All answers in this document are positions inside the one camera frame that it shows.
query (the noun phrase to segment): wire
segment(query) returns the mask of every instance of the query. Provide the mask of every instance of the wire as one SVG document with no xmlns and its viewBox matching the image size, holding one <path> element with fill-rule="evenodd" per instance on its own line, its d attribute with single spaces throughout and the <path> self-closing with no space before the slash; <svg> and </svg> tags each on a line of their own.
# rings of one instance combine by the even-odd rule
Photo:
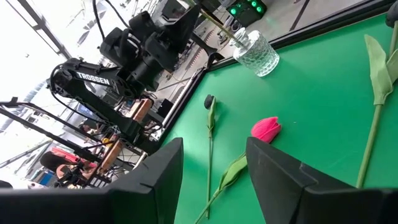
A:
<svg viewBox="0 0 398 224">
<path fill-rule="evenodd" d="M 118 15 L 119 19 L 122 21 L 122 23 L 127 27 L 130 28 L 129 25 L 126 24 L 126 22 L 123 20 L 123 18 L 120 16 L 119 12 L 116 10 L 116 8 L 112 5 L 112 3 L 109 0 L 105 0 L 113 9 L 113 11 Z"/>
<path fill-rule="evenodd" d="M 62 66 L 62 64 L 57 65 L 57 66 L 52 70 L 51 75 L 50 75 L 51 95 L 54 97 L 54 99 L 57 100 L 60 104 L 62 104 L 64 107 L 70 109 L 71 111 L 75 112 L 76 114 L 78 114 L 78 115 L 80 115 L 80 116 L 83 116 L 83 117 L 85 117 L 85 118 L 87 118 L 87 119 L 89 119 L 89 120 L 95 121 L 95 122 L 100 123 L 100 124 L 108 125 L 108 124 L 105 123 L 104 121 L 97 121 L 97 120 L 95 120 L 95 119 L 93 119 L 93 118 L 89 118 L 88 116 L 86 116 L 86 115 L 80 113 L 79 111 L 77 111 L 77 110 L 71 108 L 70 106 L 66 105 L 64 102 L 62 102 L 60 99 L 58 99 L 58 98 L 55 96 L 55 94 L 54 94 L 54 92 L 53 92 L 53 91 L 55 91 L 55 85 L 54 85 L 53 76 L 54 76 L 54 74 L 55 74 L 55 71 L 57 71 L 58 69 L 60 69 L 61 66 Z"/>
<path fill-rule="evenodd" d="M 101 27 L 100 18 L 98 17 L 97 5 L 96 5 L 96 1 L 95 0 L 93 0 L 93 11 L 94 11 L 94 16 L 95 16 L 95 21 L 98 24 L 99 32 L 101 33 L 102 39 L 104 40 L 105 39 L 105 34 L 104 34 L 104 31 L 102 30 L 102 27 Z"/>
</svg>

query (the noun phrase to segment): green leaf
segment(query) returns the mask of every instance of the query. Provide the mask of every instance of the green leaf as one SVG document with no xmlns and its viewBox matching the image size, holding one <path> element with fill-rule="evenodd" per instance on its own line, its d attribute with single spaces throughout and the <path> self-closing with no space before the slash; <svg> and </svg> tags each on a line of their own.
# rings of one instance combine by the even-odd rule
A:
<svg viewBox="0 0 398 224">
<path fill-rule="evenodd" d="M 386 101 L 388 94 L 392 92 L 393 82 L 387 69 L 387 56 L 380 46 L 379 42 L 375 38 L 369 35 L 365 35 L 365 42 L 369 54 L 371 81 L 374 93 L 374 104 L 383 105 Z M 396 67 L 394 62 L 395 61 L 390 62 L 392 67 Z"/>
<path fill-rule="evenodd" d="M 232 162 L 220 180 L 220 185 L 216 192 L 224 190 L 226 187 L 235 183 L 241 171 L 248 165 L 246 153 L 241 154 L 234 162 Z"/>
<path fill-rule="evenodd" d="M 211 132 L 213 131 L 215 121 L 214 116 L 216 113 L 216 98 L 213 97 L 213 101 L 211 102 L 210 110 L 207 115 L 207 128 L 209 129 L 209 135 L 211 137 Z"/>
</svg>

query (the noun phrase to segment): textured glass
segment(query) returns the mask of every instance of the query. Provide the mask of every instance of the textured glass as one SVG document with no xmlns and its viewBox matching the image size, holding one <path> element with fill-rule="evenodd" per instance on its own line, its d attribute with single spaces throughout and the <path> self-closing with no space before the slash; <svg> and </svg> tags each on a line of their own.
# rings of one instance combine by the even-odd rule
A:
<svg viewBox="0 0 398 224">
<path fill-rule="evenodd" d="M 254 30 L 247 35 L 242 28 L 235 33 L 235 37 L 246 46 L 244 48 L 234 40 L 230 42 L 231 45 L 236 46 L 233 57 L 239 63 L 254 71 L 259 77 L 273 71 L 279 62 L 279 55 L 259 31 Z"/>
</svg>

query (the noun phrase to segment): green surface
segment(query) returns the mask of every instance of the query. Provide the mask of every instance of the green surface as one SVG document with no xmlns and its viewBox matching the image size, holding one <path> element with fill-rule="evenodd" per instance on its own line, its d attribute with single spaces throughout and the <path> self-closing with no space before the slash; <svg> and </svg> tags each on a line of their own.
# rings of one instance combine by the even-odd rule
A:
<svg viewBox="0 0 398 224">
<path fill-rule="evenodd" d="M 245 150 L 252 126 L 278 116 L 275 147 L 355 185 L 374 111 L 365 34 L 388 50 L 392 29 L 381 15 L 278 50 L 280 62 L 264 78 L 238 64 L 207 73 L 168 136 L 183 137 L 185 150 L 175 223 L 193 223 L 206 204 L 207 94 L 219 102 L 212 183 Z M 382 112 L 365 187 L 398 187 L 397 115 L 395 91 Z M 201 223 L 264 223 L 247 171 Z"/>
</svg>

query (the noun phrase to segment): robotic arm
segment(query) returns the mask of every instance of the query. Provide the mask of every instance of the robotic arm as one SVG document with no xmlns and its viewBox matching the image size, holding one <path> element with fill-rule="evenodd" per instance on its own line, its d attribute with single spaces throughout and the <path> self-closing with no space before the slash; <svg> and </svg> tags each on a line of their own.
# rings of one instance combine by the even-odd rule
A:
<svg viewBox="0 0 398 224">
<path fill-rule="evenodd" d="M 116 126 L 122 142 L 139 146 L 142 127 L 86 89 L 84 82 L 111 86 L 125 98 L 136 99 L 147 89 L 154 91 L 154 78 L 163 70 L 174 70 L 194 29 L 200 7 L 195 6 L 173 23 L 156 25 L 148 12 L 129 21 L 129 28 L 115 28 L 104 39 L 100 52 L 120 68 L 105 68 L 71 58 L 56 67 L 49 80 L 53 94 L 73 98 L 106 124 Z"/>
</svg>

